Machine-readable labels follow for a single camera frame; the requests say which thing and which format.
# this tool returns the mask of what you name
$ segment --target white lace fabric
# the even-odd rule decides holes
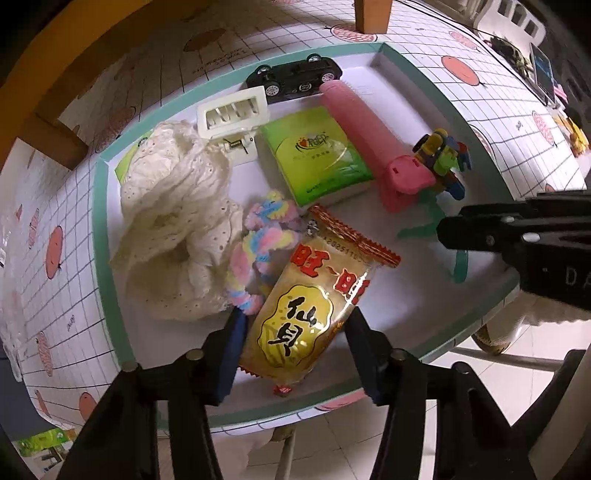
[[[163,122],[121,187],[125,233],[111,260],[126,292],[160,319],[197,320],[228,306],[224,278],[242,232],[228,198],[231,165],[188,122]]]

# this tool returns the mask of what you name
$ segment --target snack bag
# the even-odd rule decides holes
[[[240,360],[249,373],[290,385],[312,369],[369,287],[378,264],[400,257],[319,205],[252,325]]]

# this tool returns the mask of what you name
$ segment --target wooden chair leg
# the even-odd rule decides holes
[[[386,33],[392,0],[355,0],[355,29],[360,33]]]
[[[70,170],[74,170],[88,152],[88,145],[68,127],[60,121],[52,125],[36,113],[25,120],[19,137]]]

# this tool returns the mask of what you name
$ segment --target pink toy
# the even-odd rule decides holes
[[[421,164],[365,102],[345,83],[332,80],[320,86],[322,104],[337,120],[376,181],[382,204],[397,212],[414,203],[416,194],[435,184]]]

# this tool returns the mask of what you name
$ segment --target white plastic clip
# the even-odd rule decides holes
[[[197,133],[219,144],[234,165],[255,161],[254,131],[269,121],[262,86],[197,105]]]

